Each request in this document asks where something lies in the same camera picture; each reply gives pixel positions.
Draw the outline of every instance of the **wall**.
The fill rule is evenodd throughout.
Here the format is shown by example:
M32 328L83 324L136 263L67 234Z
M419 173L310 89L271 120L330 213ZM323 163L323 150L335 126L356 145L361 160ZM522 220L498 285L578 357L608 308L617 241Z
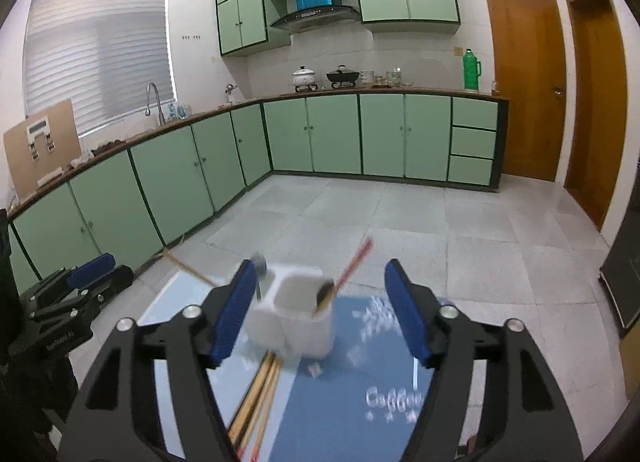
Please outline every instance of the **wall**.
M472 48L482 61L480 89L489 92L494 80L494 48L486 0L458 0L462 25L455 35L390 33L372 34L359 24L338 24L294 35L290 47L277 48L248 58L251 88L256 96L293 90L290 74L299 66L311 68L330 88L324 74L345 64L354 70L375 70L384 75L402 68L404 82L416 86L462 87L462 63L453 47ZM602 228L611 244L631 194L640 151L640 28L623 0L614 0L625 44L629 103L625 148L616 190ZM565 131L556 181L564 183L575 123L575 56L566 0L558 0L566 53L567 90Z
M24 119L22 95L22 46L31 0L18 0L0 28L0 133ZM191 105L194 112L217 108L225 102L225 85L239 85L237 98L251 97L243 58L220 58L216 27L215 0L168 0L169 43L178 101ZM182 35L201 39L183 40ZM143 112L110 125L83 139L83 145L96 145L116 138L132 137L157 124ZM0 141L0 205L4 206L9 182L4 148Z

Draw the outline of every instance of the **brown door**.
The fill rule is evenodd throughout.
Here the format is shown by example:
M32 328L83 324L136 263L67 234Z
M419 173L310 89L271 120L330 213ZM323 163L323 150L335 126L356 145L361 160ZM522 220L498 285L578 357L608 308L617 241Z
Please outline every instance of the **brown door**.
M609 209L626 127L626 66L610 0L569 0L577 96L564 186L597 228Z
M555 180L566 69L556 0L487 0L494 37L495 80L511 99L505 173Z

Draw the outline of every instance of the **blue gripper pad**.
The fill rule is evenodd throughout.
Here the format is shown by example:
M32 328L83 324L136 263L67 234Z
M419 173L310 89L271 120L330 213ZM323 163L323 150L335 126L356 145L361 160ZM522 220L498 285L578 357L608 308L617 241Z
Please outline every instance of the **blue gripper pad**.
M393 259L386 264L386 293L396 312L400 330L411 355L424 364L431 356L431 350L427 344L427 323L422 318L414 297L411 295L412 285L397 260ZM426 287L420 287L420 289L430 291Z
M81 289L93 283L96 279L110 273L116 266L115 258L105 252L84 265L74 269L66 281L68 288Z
M214 324L214 342L209 355L216 366L220 366L234 349L257 283L258 275L254 262L245 260L230 283L231 295Z

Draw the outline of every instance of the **range hood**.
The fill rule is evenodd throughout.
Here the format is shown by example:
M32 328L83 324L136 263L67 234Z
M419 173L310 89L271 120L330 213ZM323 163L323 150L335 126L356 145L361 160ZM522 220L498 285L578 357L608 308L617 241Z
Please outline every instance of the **range hood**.
M362 18L360 12L349 5L322 5L287 14L271 26L300 34L342 20L361 21Z

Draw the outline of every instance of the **door frame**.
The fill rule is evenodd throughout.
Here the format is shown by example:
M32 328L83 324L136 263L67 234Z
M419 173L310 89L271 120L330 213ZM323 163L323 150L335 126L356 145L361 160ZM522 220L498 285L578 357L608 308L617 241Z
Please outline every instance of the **door frame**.
M569 148L569 158L568 158L568 163L566 166L566 171L564 172L564 177L562 178L562 186L567 189L567 181L570 178L570 174L571 174L571 169L572 169L572 161L574 159L574 152L575 152L575 146L576 146L576 139L577 139L577 135L576 135L576 127L578 124L578 100L580 99L580 81L578 80L578 60L577 60L577 49L575 48L575 23L576 23L576 19L575 19L575 15L572 11L572 3L576 2L576 1L580 1L580 0L566 0L566 6L567 6L567 10L568 10L568 14L569 14L569 20L570 20L570 27L571 27L571 41L574 44L574 62L575 62L575 92L574 92L574 123L571 125L571 128L569 129L569 131L571 131L571 145ZM624 47L624 39L622 37L622 30L620 29L620 20L618 18L618 11L616 9L616 4L614 2L614 0L608 0L609 1L609 6L611 8L611 12L613 14L613 17L616 20L616 27L617 27L617 32L618 32L618 36L620 38L620 42L622 44L622 51L623 51L623 66L625 67L625 79L628 79L627 73L626 73L626 54L625 54L625 47ZM618 165L618 172L616 174L616 184L618 183L618 177L620 176L620 168L622 167L622 158L623 158L623 151L624 151L624 146L625 146L625 142L626 142L626 122L627 122L627 117L628 117L628 80L625 82L625 90L626 90L626 110L625 110L625 138L623 139L623 149L621 151L620 154L620 164ZM605 220L607 219L607 215L609 214L609 209L610 209L610 205L611 202L614 198L614 194L615 194L615 189L614 191L611 193L611 198L609 200L609 206L607 207L607 210L604 212L604 214L602 215L601 219L599 222L594 222L594 225L596 226L597 230L600 232L602 230L602 226L604 225Z
M491 9L489 7L489 0L487 1L487 9L489 10L489 16L491 16ZM556 171L554 174L554 177L552 180L550 180L551 182L557 182L558 181L558 172L561 170L561 163L562 163L562 150L563 150L563 146L564 146L564 139L566 137L566 132L567 132L567 128L566 128L566 122L567 122L567 100L568 100L568 93L569 92L569 81L568 81L568 67L567 67L567 33L566 33L566 27L564 26L564 23L562 22L562 14L560 12L560 5L561 2L560 0L555 0L556 1L556 8L558 9L558 19L560 21L560 30L562 32L562 51L563 51L563 59L564 59L564 109L562 110L562 135L561 135L561 142L560 142L560 147L558 150L558 159L556 160ZM494 50L494 79L495 78L495 73L496 73L496 62L495 62L495 45L494 45L494 29L493 27L491 28L492 30L492 47Z

